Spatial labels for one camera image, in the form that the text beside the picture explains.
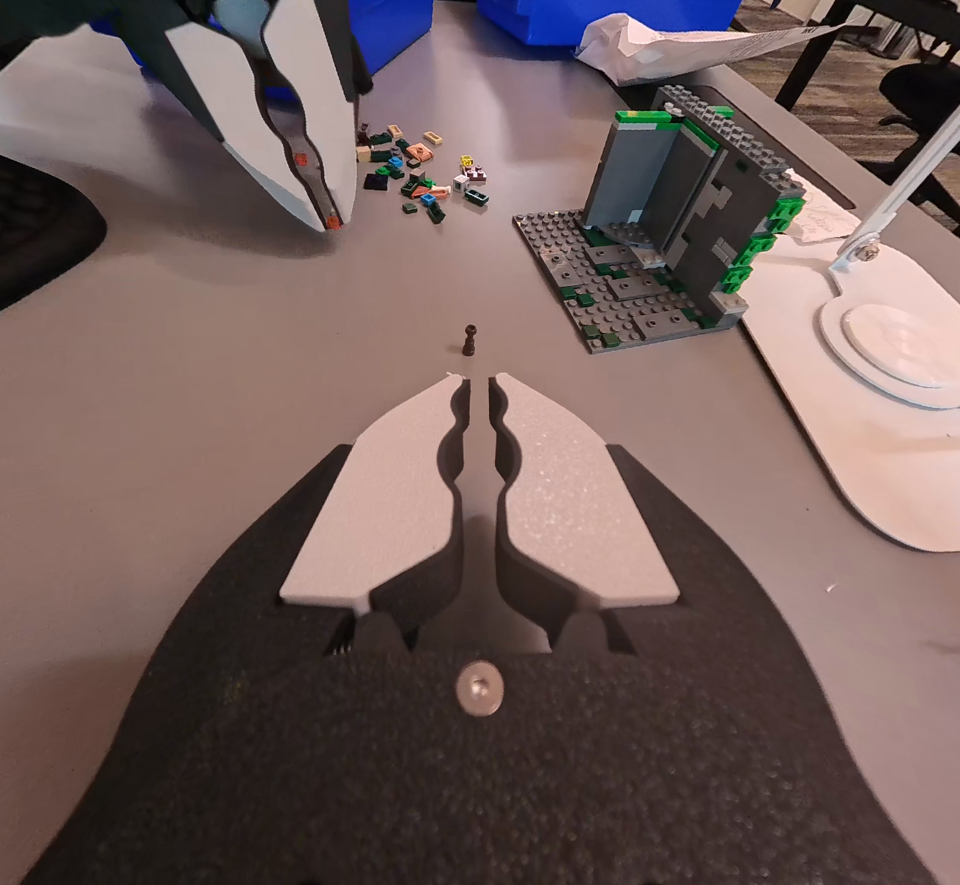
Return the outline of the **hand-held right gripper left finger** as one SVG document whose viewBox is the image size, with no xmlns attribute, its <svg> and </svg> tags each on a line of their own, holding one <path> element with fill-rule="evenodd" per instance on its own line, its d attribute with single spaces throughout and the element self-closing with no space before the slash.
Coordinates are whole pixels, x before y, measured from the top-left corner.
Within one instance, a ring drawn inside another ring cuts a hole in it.
<svg viewBox="0 0 960 885">
<path fill-rule="evenodd" d="M 357 626 L 390 619 L 416 648 L 458 596 L 471 381 L 459 374 L 400 403 L 358 436 L 279 591 L 286 605 L 344 609 Z"/>
</svg>

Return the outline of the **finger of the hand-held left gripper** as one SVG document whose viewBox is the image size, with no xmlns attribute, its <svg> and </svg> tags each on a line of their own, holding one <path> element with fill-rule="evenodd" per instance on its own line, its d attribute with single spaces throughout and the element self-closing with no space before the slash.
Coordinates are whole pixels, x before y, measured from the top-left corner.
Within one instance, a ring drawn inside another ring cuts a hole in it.
<svg viewBox="0 0 960 885">
<path fill-rule="evenodd" d="M 304 115 L 304 137 L 341 226 L 352 218 L 356 192 L 354 105 L 347 98 L 315 0 L 276 0 L 262 28 L 275 69 L 292 87 Z"/>
<path fill-rule="evenodd" d="M 222 146 L 294 218 L 323 231 L 318 205 L 258 102 L 255 69 L 242 46 L 194 22 L 165 36 L 222 135 Z"/>
</svg>

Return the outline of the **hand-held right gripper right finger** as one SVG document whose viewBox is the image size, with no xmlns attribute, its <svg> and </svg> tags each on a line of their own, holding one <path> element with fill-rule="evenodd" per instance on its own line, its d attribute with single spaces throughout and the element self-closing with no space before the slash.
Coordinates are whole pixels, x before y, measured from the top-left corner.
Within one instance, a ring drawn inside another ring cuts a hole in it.
<svg viewBox="0 0 960 885">
<path fill-rule="evenodd" d="M 571 615 L 675 604 L 677 582 L 604 439 L 506 372 L 489 379 L 488 402 L 506 603 L 551 647 Z"/>
</svg>

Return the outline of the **pile of small toy bricks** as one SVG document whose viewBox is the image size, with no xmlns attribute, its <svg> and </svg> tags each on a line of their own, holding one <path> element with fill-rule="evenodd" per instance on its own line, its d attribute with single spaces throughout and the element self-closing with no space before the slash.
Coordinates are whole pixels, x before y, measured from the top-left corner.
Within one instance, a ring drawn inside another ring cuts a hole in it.
<svg viewBox="0 0 960 885">
<path fill-rule="evenodd" d="M 356 129 L 356 160 L 358 165 L 368 167 L 362 189 L 376 193 L 395 191 L 400 195 L 403 214 L 421 212 L 435 226 L 446 219 L 452 198 L 459 197 L 471 207 L 485 209 L 490 203 L 485 189 L 488 176 L 475 161 L 474 167 L 465 173 L 459 164 L 448 183 L 427 173 L 427 166 L 442 144 L 442 136 L 434 131 L 426 131 L 423 141 L 412 142 L 396 124 L 375 131 L 368 123 L 360 123 Z"/>
</svg>

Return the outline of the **black mesh office chair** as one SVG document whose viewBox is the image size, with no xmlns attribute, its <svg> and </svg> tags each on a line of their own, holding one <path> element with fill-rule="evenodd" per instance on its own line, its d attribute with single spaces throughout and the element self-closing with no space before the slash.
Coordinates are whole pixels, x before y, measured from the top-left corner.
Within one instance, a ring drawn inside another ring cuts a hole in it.
<svg viewBox="0 0 960 885">
<path fill-rule="evenodd" d="M 6 309 L 88 258 L 108 225 L 63 180 L 1 158 L 1 308 Z"/>
</svg>

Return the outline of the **white crumpled paper bag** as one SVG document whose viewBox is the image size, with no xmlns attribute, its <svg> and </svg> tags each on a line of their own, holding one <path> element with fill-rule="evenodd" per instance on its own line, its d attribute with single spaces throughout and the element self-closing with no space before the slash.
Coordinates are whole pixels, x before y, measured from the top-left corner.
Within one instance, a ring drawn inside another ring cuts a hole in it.
<svg viewBox="0 0 960 885">
<path fill-rule="evenodd" d="M 757 58 L 840 29 L 837 25 L 756 33 L 658 31 L 626 13 L 614 13 L 586 26 L 575 57 L 603 72 L 616 86 L 630 87 Z"/>
</svg>

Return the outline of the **grey green brick model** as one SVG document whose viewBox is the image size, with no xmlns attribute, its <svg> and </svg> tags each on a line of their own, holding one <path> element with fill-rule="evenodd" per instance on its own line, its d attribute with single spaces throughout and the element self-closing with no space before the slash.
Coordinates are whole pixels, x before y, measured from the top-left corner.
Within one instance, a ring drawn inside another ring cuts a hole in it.
<svg viewBox="0 0 960 885">
<path fill-rule="evenodd" d="M 589 354 L 722 333 L 740 289 L 803 211 L 773 148 L 687 87 L 614 114 L 581 209 L 512 217 Z"/>
</svg>

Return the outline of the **small printed paper sheet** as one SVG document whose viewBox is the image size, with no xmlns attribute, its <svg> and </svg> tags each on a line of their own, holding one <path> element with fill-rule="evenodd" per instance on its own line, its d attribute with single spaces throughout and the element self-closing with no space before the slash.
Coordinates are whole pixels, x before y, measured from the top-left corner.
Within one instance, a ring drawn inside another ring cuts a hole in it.
<svg viewBox="0 0 960 885">
<path fill-rule="evenodd" d="M 803 189 L 804 205 L 783 232 L 798 244 L 813 245 L 844 240 L 860 225 L 860 219 L 841 207 L 811 181 L 793 169 L 787 174 Z"/>
</svg>

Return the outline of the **white lamp base plate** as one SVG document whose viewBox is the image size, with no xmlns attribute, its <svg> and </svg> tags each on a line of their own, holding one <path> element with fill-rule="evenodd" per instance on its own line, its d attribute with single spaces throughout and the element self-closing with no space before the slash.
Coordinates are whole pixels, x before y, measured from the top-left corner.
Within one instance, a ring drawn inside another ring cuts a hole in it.
<svg viewBox="0 0 960 885">
<path fill-rule="evenodd" d="M 842 243 L 779 237 L 744 323 L 840 492 L 891 539 L 959 548 L 958 301 L 885 231 L 958 143 L 959 112 Z"/>
</svg>

